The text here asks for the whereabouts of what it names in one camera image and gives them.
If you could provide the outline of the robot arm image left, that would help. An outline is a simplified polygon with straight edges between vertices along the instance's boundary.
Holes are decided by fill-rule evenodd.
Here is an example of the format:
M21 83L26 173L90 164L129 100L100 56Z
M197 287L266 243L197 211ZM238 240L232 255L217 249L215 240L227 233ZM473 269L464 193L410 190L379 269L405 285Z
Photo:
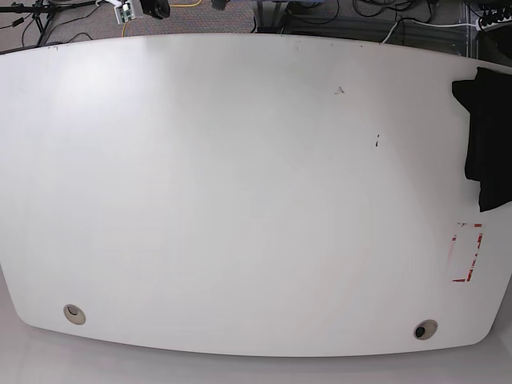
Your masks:
M170 16L170 5L167 0L140 0L142 12L162 20Z

